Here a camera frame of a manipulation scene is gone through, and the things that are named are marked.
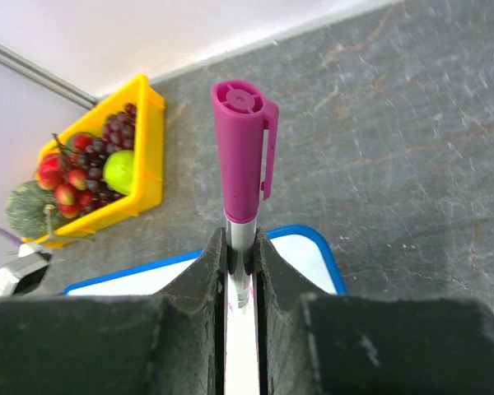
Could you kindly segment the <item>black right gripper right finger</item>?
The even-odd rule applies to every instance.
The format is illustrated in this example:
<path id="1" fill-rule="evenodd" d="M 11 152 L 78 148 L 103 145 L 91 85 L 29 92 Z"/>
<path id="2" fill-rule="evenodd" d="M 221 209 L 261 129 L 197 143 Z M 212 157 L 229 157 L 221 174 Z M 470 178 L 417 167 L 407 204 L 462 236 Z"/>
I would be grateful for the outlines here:
<path id="1" fill-rule="evenodd" d="M 254 244 L 263 394 L 494 394 L 494 314 L 476 300 L 331 295 Z"/>

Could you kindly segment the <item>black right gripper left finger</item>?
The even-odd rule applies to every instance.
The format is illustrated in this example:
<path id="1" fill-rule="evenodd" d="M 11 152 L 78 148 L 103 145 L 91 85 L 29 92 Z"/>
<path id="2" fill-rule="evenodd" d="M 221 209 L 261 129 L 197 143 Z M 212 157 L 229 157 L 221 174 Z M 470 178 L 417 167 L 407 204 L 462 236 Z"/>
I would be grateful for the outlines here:
<path id="1" fill-rule="evenodd" d="M 163 290 L 0 299 L 0 394 L 221 394 L 225 231 Z"/>

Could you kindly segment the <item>blue framed whiteboard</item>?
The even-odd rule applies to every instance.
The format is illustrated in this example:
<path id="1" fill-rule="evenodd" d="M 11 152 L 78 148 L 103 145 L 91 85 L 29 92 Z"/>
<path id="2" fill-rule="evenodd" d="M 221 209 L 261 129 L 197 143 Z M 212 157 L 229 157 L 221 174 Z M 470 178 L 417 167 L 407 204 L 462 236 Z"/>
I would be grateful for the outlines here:
<path id="1" fill-rule="evenodd" d="M 301 275 L 333 295 L 347 293 L 328 241 L 305 225 L 286 225 L 268 232 L 278 254 Z M 65 295 L 151 295 L 170 284 L 201 255 L 200 250 L 165 258 L 71 284 Z M 254 300 L 238 309 L 228 291 L 226 394 L 259 394 L 258 357 L 254 350 Z"/>

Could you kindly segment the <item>magenta capped whiteboard marker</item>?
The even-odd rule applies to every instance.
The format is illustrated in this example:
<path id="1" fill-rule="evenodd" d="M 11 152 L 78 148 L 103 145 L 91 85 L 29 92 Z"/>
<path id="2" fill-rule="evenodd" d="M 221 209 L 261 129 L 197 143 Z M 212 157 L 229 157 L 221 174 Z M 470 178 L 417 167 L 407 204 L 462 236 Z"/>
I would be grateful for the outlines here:
<path id="1" fill-rule="evenodd" d="M 211 91 L 226 218 L 227 266 L 243 309 L 249 303 L 253 246 L 261 201 L 271 196 L 279 107 L 243 80 Z"/>

